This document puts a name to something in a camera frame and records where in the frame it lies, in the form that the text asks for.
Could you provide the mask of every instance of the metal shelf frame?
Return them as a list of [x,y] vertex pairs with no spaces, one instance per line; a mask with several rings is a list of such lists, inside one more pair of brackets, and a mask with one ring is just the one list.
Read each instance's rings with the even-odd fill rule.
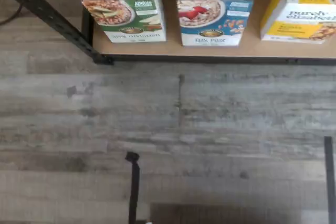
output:
[[45,0],[16,0],[43,20],[54,30],[76,45],[96,64],[113,65],[114,61],[163,61],[191,63],[226,63],[258,65],[336,65],[336,59],[311,58],[277,58],[277,57],[199,57],[199,56],[165,56],[165,55],[115,55],[101,54],[92,46],[94,21],[83,7],[82,32],[67,21]]

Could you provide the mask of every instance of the yellow box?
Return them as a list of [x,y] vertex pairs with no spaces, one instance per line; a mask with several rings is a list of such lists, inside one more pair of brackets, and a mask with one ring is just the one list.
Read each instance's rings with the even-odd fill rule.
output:
[[321,44],[336,33],[336,0],[271,0],[262,40]]

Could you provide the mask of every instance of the oatmeal box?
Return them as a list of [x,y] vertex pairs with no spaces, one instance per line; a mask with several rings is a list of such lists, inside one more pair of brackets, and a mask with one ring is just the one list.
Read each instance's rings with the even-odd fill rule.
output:
[[253,0],[177,0],[184,46],[238,46]]
[[271,0],[262,40],[321,44],[336,33],[336,0]]
[[112,42],[165,41],[161,0],[82,0]]

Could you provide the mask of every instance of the wooden shelf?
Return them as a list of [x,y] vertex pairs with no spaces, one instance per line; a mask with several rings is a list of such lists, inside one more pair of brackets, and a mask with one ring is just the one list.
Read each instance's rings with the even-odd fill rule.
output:
[[113,44],[95,26],[93,47],[108,55],[205,56],[205,57],[283,57],[336,59],[335,40],[322,45],[260,40],[260,20],[270,0],[255,0],[239,47],[183,47],[178,25],[176,0],[163,0],[167,22],[167,41]]

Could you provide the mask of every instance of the strawberry image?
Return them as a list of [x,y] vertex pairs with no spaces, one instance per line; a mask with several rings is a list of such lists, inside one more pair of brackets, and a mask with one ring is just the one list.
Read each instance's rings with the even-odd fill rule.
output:
[[198,12],[195,11],[195,10],[191,10],[191,11],[188,11],[188,12],[179,12],[179,18],[185,17],[185,18],[188,18],[190,20],[196,18],[197,15],[198,15]]
[[195,6],[194,10],[197,11],[198,13],[201,13],[201,14],[203,14],[203,13],[205,13],[205,12],[208,11],[206,8],[201,7],[201,6]]

